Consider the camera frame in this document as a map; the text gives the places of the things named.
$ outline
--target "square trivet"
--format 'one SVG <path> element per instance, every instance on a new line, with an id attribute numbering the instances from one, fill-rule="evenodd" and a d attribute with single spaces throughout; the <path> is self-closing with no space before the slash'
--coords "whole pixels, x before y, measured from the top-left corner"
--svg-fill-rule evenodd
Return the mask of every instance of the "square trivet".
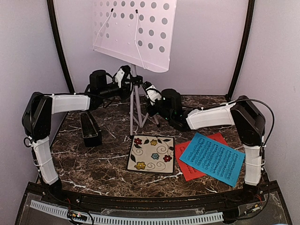
<path id="1" fill-rule="evenodd" d="M 142 173 L 174 172 L 174 138 L 135 135 L 127 169 Z"/>

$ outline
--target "yellow flower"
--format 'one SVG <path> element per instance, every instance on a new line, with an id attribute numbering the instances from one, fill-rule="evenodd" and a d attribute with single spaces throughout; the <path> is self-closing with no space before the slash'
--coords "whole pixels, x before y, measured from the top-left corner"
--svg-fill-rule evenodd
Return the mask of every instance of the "yellow flower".
<path id="1" fill-rule="evenodd" d="M 135 168 L 138 169 L 138 170 L 144 170 L 146 167 L 145 163 L 144 162 L 137 162 L 137 164 L 135 165 Z"/>
<path id="2" fill-rule="evenodd" d="M 154 146 L 158 144 L 157 140 L 152 140 L 150 143 L 151 143 L 151 145 L 154 145 Z"/>

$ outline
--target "red paper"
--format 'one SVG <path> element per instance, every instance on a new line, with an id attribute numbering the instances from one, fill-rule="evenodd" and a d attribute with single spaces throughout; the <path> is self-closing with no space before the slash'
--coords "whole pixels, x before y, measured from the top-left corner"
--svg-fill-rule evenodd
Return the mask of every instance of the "red paper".
<path id="1" fill-rule="evenodd" d="M 210 139 L 215 140 L 217 142 L 220 142 L 221 144 L 228 145 L 226 141 L 224 140 L 223 136 L 220 133 L 216 133 L 214 135 L 208 136 Z M 193 180 L 202 176 L 205 176 L 203 172 L 194 169 L 193 167 L 185 164 L 182 162 L 179 158 L 183 154 L 183 152 L 186 150 L 187 146 L 190 144 L 189 142 L 185 142 L 182 144 L 176 144 L 175 145 L 175 157 L 177 159 L 177 162 L 180 166 L 180 169 L 183 173 L 184 178 L 186 181 Z"/>

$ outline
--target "marble tabletop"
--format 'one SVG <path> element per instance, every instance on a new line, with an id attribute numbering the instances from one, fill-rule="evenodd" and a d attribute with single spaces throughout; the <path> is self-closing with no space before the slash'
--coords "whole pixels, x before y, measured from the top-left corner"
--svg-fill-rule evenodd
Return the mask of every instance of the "marble tabletop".
<path id="1" fill-rule="evenodd" d="M 210 106 L 225 102 L 223 96 L 183 96 L 188 106 Z M 210 176 L 186 182 L 175 161 L 173 174 L 150 174 L 126 170 L 132 140 L 129 138 L 129 102 L 117 102 L 107 108 L 91 112 L 102 129 L 103 144 L 84 146 L 79 112 L 66 116 L 52 144 L 55 168 L 62 180 L 63 189 L 95 195 L 118 197 L 182 197 L 226 192 L 242 188 L 245 165 L 235 187 Z M 147 120 L 144 128 L 134 124 L 136 135 L 160 135 L 174 137 L 175 144 L 190 141 L 196 132 L 212 135 L 220 132 L 228 145 L 238 151 L 244 149 L 235 126 L 206 127 L 197 131 L 180 132 L 158 118 Z"/>

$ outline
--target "blue paper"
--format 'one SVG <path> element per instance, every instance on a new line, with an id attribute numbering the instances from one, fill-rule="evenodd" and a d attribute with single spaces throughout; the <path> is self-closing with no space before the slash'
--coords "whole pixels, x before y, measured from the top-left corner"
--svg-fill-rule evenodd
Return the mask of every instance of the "blue paper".
<path id="1" fill-rule="evenodd" d="M 180 160 L 232 187 L 238 181 L 245 154 L 197 133 Z"/>

